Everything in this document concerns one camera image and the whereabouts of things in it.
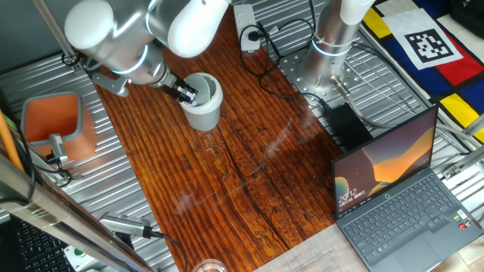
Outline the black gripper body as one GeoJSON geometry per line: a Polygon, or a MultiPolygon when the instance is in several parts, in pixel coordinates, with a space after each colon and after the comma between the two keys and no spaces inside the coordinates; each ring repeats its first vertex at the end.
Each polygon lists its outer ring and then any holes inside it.
{"type": "Polygon", "coordinates": [[[184,85],[188,85],[188,83],[180,79],[179,77],[175,76],[174,78],[171,79],[169,83],[169,87],[172,90],[173,97],[177,100],[177,94],[178,93],[184,93],[186,94],[186,91],[183,89],[184,85]]]}

